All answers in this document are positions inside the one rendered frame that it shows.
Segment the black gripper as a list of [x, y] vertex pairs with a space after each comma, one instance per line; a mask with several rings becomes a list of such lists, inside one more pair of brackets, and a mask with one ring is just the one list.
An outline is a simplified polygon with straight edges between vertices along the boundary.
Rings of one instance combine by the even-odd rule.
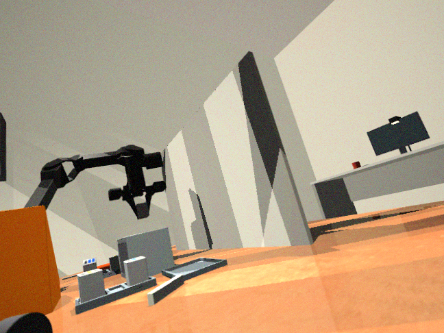
[[[138, 216], [136, 205], [132, 194], [146, 192], [145, 198], [150, 211], [151, 196], [154, 193], [159, 193], [165, 190], [166, 184], [164, 181], [154, 182], [151, 186], [146, 186], [145, 176], [142, 169], [132, 169], [126, 172], [127, 183], [129, 189], [121, 190], [121, 188], [113, 188], [108, 191], [109, 200], [126, 201], [135, 215]], [[143, 190], [144, 189], [144, 190]], [[135, 191], [136, 190], [136, 191]], [[133, 191], [133, 192], [132, 192]]]

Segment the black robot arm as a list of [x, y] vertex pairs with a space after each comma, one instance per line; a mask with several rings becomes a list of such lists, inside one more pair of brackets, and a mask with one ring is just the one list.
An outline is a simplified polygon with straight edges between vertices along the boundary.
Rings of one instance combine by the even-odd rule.
[[[74, 169], [65, 173], [63, 162], [72, 162]], [[45, 206], [46, 210], [58, 188], [72, 182], [80, 171], [93, 167], [102, 167], [120, 164], [125, 167], [125, 172], [132, 169], [154, 169], [163, 167], [160, 152], [147, 153], [142, 147], [127, 145], [116, 151], [95, 153], [90, 155], [77, 154], [70, 158], [56, 158], [46, 163], [40, 172], [41, 182], [30, 197], [24, 208]]]

